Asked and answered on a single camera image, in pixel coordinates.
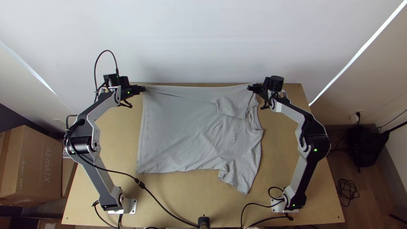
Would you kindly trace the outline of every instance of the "black cable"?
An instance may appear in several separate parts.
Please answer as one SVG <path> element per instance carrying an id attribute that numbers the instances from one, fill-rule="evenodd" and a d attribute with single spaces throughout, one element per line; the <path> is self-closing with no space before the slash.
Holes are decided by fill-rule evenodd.
<path id="1" fill-rule="evenodd" d="M 272 187 L 270 187 L 270 188 L 268 188 L 268 195 L 271 197 L 271 198 L 273 198 L 273 199 L 275 199 L 275 200 L 284 200 L 284 198 L 275 198 L 275 197 L 273 197 L 271 194 L 270 194 L 270 190 L 272 190 L 273 188 L 276 188 L 276 189 L 278 189 L 278 190 L 280 190 L 281 192 L 283 192 L 283 190 L 281 189 L 281 188 L 279 188 L 279 187 L 276 187 L 276 186 L 272 186 Z"/>
<path id="2" fill-rule="evenodd" d="M 314 225 L 307 225 L 307 226 L 310 226 L 310 227 L 315 228 L 315 229 L 319 229 L 319 228 L 315 227 Z"/>
<path id="3" fill-rule="evenodd" d="M 106 222 L 106 221 L 100 216 L 100 214 L 98 213 L 98 210 L 96 209 L 96 205 L 98 205 L 98 204 L 99 204 L 99 201 L 95 201 L 95 202 L 92 204 L 92 206 L 95 208 L 95 212 L 96 212 L 96 214 L 98 215 L 99 219 L 102 220 L 104 223 L 106 223 L 106 225 L 109 225 L 111 228 L 120 229 L 120 227 L 115 227 L 115 226 L 111 225 L 110 223 Z"/>
<path id="4" fill-rule="evenodd" d="M 280 201 L 280 202 L 278 202 L 276 204 L 273 204 L 273 205 L 270 205 L 270 206 L 266 206 L 266 205 L 262 205 L 262 204 L 258 204 L 258 203 L 248 203 L 248 204 L 246 204 L 242 209 L 242 213 L 240 214 L 240 228 L 243 229 L 243 213 L 245 212 L 245 209 L 246 209 L 247 206 L 257 205 L 257 206 L 260 206 L 260 207 L 271 208 L 271 207 L 274 207 L 274 206 L 278 205 L 281 202 L 283 202 L 283 201 Z"/>
<path id="5" fill-rule="evenodd" d="M 405 109 L 403 112 L 401 112 L 399 115 L 397 115 L 394 119 L 390 120 L 389 122 L 387 122 L 386 124 L 379 126 L 375 129 L 375 131 L 381 131 L 383 127 L 387 126 L 387 124 L 393 122 L 396 118 L 398 118 L 400 115 L 404 114 L 405 112 L 407 112 L 407 109 Z"/>
<path id="6" fill-rule="evenodd" d="M 119 220 L 117 221 L 117 227 L 120 229 L 120 224 L 122 223 L 123 214 L 119 215 Z"/>
<path id="7" fill-rule="evenodd" d="M 94 68 L 93 68 L 93 78 L 94 78 L 94 80 L 95 80 L 95 90 L 96 90 L 95 100 L 94 100 L 93 102 L 96 102 L 96 98 L 97 98 L 98 95 L 99 95 L 99 89 L 100 89 L 100 88 L 98 89 L 98 84 L 97 84 L 97 82 L 96 82 L 96 65 L 98 64 L 98 60 L 99 60 L 100 56 L 102 56 L 102 54 L 105 53 L 105 52 L 110 52 L 110 53 L 112 54 L 113 59 L 114 59 L 114 64 L 116 65 L 116 75 L 119 76 L 119 69 L 117 68 L 116 57 L 114 56 L 114 54 L 113 54 L 112 51 L 110 51 L 110 50 L 104 50 L 104 51 L 101 52 L 101 53 L 98 55 L 98 57 L 96 58 L 95 66 L 94 66 Z"/>
<path id="8" fill-rule="evenodd" d="M 342 140 L 344 140 L 345 137 L 346 137 L 346 135 L 342 136 L 342 138 L 339 139 L 339 141 L 335 145 L 335 148 L 330 150 L 329 153 L 326 155 L 327 157 L 331 156 L 335 151 L 345 150 L 345 148 L 338 149 L 339 143 L 342 142 Z"/>
<path id="9" fill-rule="evenodd" d="M 65 124 L 66 124 L 66 126 L 67 126 L 66 129 L 69 128 L 69 127 L 68 127 L 68 119 L 69 119 L 69 117 L 76 117 L 76 116 L 77 116 L 77 114 L 70 114 L 70 115 L 67 116 L 67 118 L 66 118 L 66 120 L 65 120 Z"/>
<path id="10" fill-rule="evenodd" d="M 177 216 L 173 215 L 172 213 L 170 213 L 170 212 L 157 200 L 157 198 L 156 198 L 146 187 L 145 187 L 144 189 L 151 195 L 151 197 L 153 197 L 153 199 L 158 203 L 158 205 L 159 205 L 166 213 L 168 213 L 169 215 L 171 215 L 171 216 L 174 217 L 175 219 L 177 219 L 177 220 L 179 220 L 179 221 L 181 221 L 181 222 L 183 222 L 183 223 L 185 223 L 185 224 L 188 224 L 188 225 L 190 225 L 190 226 L 192 226 L 192 227 L 199 228 L 198 225 L 193 224 L 193 223 L 190 223 L 190 222 L 188 222 L 188 221 L 185 221 L 185 220 L 183 220 L 183 219 L 181 219 L 181 218 L 178 218 Z"/>
<path id="11" fill-rule="evenodd" d="M 338 185 L 336 186 L 336 191 L 338 197 L 344 197 L 349 200 L 347 204 L 340 203 L 344 207 L 348 207 L 351 203 L 351 200 L 359 198 L 360 194 L 357 191 L 356 185 L 352 180 L 339 179 Z"/>
<path id="12" fill-rule="evenodd" d="M 74 152 L 78 152 L 78 151 L 76 150 L 75 146 L 72 144 L 72 141 L 71 141 L 71 138 L 70 138 L 70 133 L 71 133 L 76 127 L 77 127 L 77 126 L 74 126 L 74 125 L 71 126 L 71 130 L 70 130 L 70 131 L 68 132 L 68 134 L 67 134 L 68 144 L 72 147 L 72 149 L 74 150 Z M 188 222 L 188 221 L 185 221 L 185 220 L 183 220 L 183 219 L 181 219 L 181 218 L 175 216 L 174 214 L 170 213 L 170 212 L 157 200 L 157 198 L 145 187 L 144 183 L 143 183 L 142 181 L 140 181 L 139 179 L 137 179 L 137 178 L 135 178 L 135 177 L 133 177 L 132 175 L 129 175 L 129 174 L 127 174 L 127 173 L 123 173 L 123 172 L 118 172 L 118 171 L 114 171 L 114 170 L 109 170 L 109 169 L 101 168 L 101 167 L 99 167 L 99 166 L 97 166 L 97 165 L 94 165 L 93 163 L 89 162 L 88 160 L 86 160 L 81 154 L 77 153 L 76 155 L 78 155 L 78 157 L 80 157 L 84 162 L 86 162 L 87 164 L 89 164 L 89 165 L 91 165 L 91 166 L 93 166 L 93 167 L 95 167 L 95 168 L 97 168 L 97 169 L 100 169 L 100 170 L 103 170 L 103 171 L 106 171 L 106 172 L 111 172 L 111 173 L 118 173 L 118 174 L 122 174 L 122 175 L 125 175 L 125 176 L 128 176 L 128 177 L 131 177 L 131 178 L 138 184 L 138 186 L 139 186 L 141 189 L 146 190 L 146 191 L 151 195 L 151 197 L 153 197 L 153 199 L 159 204 L 159 206 L 160 206 L 166 213 L 168 213 L 168 214 L 169 214 L 170 216 L 172 216 L 173 218 L 175 218 L 175 219 L 177 219 L 177 220 L 179 220 L 179 221 L 181 221 L 181 222 L 183 222 L 183 223 L 185 223 L 185 224 L 188 224 L 188 225 L 190 225 L 190 226 L 192 226 L 192 227 L 198 228 L 198 225 L 193 224 L 193 223 L 190 223 L 190 222 Z"/>
<path id="13" fill-rule="evenodd" d="M 286 213 L 285 216 L 275 216 L 275 217 L 270 217 L 270 218 L 262 219 L 262 220 L 260 220 L 260 221 L 257 221 L 257 222 L 255 222 L 255 223 L 251 224 L 249 227 L 255 226 L 255 225 L 257 225 L 257 224 L 259 224 L 259 223 L 262 223 L 262 222 L 264 222 L 264 221 L 268 221 L 268 220 L 272 220 L 272 219 L 280 219 L 280 218 L 288 218 L 288 220 L 290 220 L 290 221 L 293 221 L 293 220 L 294 220 L 293 217 L 289 216 L 289 215 Z"/>

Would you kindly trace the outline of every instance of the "table surface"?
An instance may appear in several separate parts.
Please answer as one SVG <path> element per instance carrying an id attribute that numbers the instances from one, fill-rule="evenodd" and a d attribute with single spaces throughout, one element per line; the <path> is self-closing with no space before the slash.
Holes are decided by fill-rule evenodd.
<path id="1" fill-rule="evenodd" d="M 165 84 L 195 87 L 221 87 L 237 84 Z M 292 104 L 309 111 L 301 84 L 284 84 Z M 142 95 L 129 99 L 132 109 L 109 109 L 96 124 L 101 130 L 100 156 L 110 170 L 135 175 L 137 147 L 142 116 Z M 243 195 L 231 185 L 217 178 L 218 170 L 193 170 L 161 174 L 137 174 L 146 187 L 172 213 L 197 223 L 202 215 L 210 217 L 211 227 L 240 227 L 242 208 L 250 202 L 270 205 L 267 190 L 271 186 L 285 187 L 294 173 L 299 154 L 294 131 L 296 123 L 283 114 L 260 110 L 259 119 L 264 129 L 262 158 L 257 176 L 248 195 Z M 190 227 L 167 215 L 164 210 L 140 189 L 131 178 L 110 173 L 115 185 L 122 188 L 126 197 L 136 198 L 137 209 L 133 215 L 123 216 L 122 225 L 128 227 Z M 273 196 L 281 193 L 272 192 Z M 294 221 L 286 218 L 266 221 L 259 226 L 304 225 L 344 222 L 342 208 L 336 193 L 326 158 L 322 159 L 306 191 L 307 202 L 299 213 L 290 213 Z M 106 226 L 96 215 L 92 203 L 99 195 L 78 166 L 64 212 L 63 224 Z M 108 215 L 98 205 L 98 212 L 110 224 L 116 225 L 118 215 Z M 279 216 L 270 208 L 250 206 L 245 210 L 245 226 L 261 219 Z"/>

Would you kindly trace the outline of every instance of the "gray t-shirt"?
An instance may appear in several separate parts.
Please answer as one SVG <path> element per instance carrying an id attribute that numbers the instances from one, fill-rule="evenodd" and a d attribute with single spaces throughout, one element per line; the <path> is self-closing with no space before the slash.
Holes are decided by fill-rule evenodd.
<path id="1" fill-rule="evenodd" d="M 247 84 L 145 88 L 137 173 L 219 169 L 220 180 L 247 194 L 263 135 Z"/>

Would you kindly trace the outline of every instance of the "power cable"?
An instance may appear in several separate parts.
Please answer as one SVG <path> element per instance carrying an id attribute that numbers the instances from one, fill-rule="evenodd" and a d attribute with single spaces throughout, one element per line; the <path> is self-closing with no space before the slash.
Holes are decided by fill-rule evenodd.
<path id="1" fill-rule="evenodd" d="M 401 112 L 399 115 L 397 115 L 396 117 L 394 117 L 394 119 L 390 120 L 390 121 L 387 122 L 386 124 L 377 127 L 375 131 L 377 131 L 377 132 L 381 131 L 383 127 L 385 127 L 385 126 L 387 126 L 387 124 L 393 122 L 396 118 L 398 118 L 400 115 L 404 114 L 405 112 L 407 112 L 407 109 L 405 109 L 403 112 Z"/>
<path id="2" fill-rule="evenodd" d="M 103 171 L 106 171 L 106 172 L 122 174 L 122 175 L 125 175 L 125 176 L 128 176 L 128 177 L 132 178 L 132 179 L 134 180 L 134 182 L 136 182 L 136 184 L 138 184 L 138 186 L 139 186 L 141 189 L 146 190 L 146 191 L 151 195 L 151 197 L 158 203 L 158 205 L 159 205 L 167 214 L 169 214 L 170 216 L 172 216 L 173 218 L 177 219 L 177 220 L 180 221 L 180 222 L 183 222 L 183 223 L 188 224 L 188 225 L 190 225 L 190 226 L 192 226 L 192 227 L 198 228 L 198 225 L 193 224 L 193 223 L 190 223 L 190 222 L 188 222 L 188 221 L 186 221 L 186 220 L 183 220 L 183 219 L 181 219 L 181 218 L 175 216 L 175 215 L 172 214 L 171 212 L 169 212 L 169 211 L 158 201 L 158 199 L 145 187 L 144 183 L 143 183 L 142 181 L 140 181 L 139 179 L 137 179 L 137 178 L 135 178 L 135 177 L 133 177 L 132 175 L 129 175 L 129 174 L 127 174 L 127 173 L 123 173 L 123 172 L 119 172 L 119 171 L 114 171 L 114 170 L 109 170 L 109 169 L 101 168 L 101 167 L 99 167 L 99 166 L 97 166 L 97 165 L 94 165 L 92 162 L 89 162 L 89 161 L 88 161 L 87 159 L 85 159 L 80 153 L 78 153 L 78 151 L 76 150 L 75 146 L 72 144 L 71 137 L 70 137 L 70 133 L 75 130 L 75 128 L 79 125 L 79 123 L 80 123 L 80 121 L 74 123 L 74 125 L 72 125 L 71 128 L 70 128 L 70 130 L 67 132 L 66 138 L 67 138 L 67 142 L 68 142 L 68 144 L 69 144 L 69 146 L 67 146 L 67 148 L 72 147 L 74 153 L 75 153 L 78 157 L 80 157 L 80 158 L 81 158 L 84 162 L 86 162 L 87 164 L 89 164 L 89 165 L 91 165 L 91 166 L 93 166 L 93 167 L 95 167 L 95 168 L 97 168 L 97 169 L 100 169 L 100 170 L 103 170 Z"/>

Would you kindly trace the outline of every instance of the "wooden floor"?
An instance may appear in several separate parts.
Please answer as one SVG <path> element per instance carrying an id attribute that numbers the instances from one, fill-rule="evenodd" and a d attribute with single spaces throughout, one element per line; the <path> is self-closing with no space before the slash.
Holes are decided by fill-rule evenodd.
<path id="1" fill-rule="evenodd" d="M 336 142 L 345 134 L 345 130 L 329 127 L 326 130 L 334 148 Z M 346 147 L 345 141 L 342 143 L 339 148 Z M 359 191 L 360 198 L 352 200 L 349 207 L 342 207 L 345 223 L 315 225 L 316 227 L 319 229 L 407 228 L 406 224 L 389 217 L 390 213 L 398 215 L 398 212 L 380 163 L 368 168 L 362 168 L 361 173 L 358 173 L 349 155 L 342 151 L 336 151 L 329 156 L 328 162 L 335 183 L 337 184 L 341 178 L 353 180 Z M 101 229 L 106 227 L 77 226 L 76 228 Z M 300 228 L 307 229 L 311 227 L 300 226 Z"/>

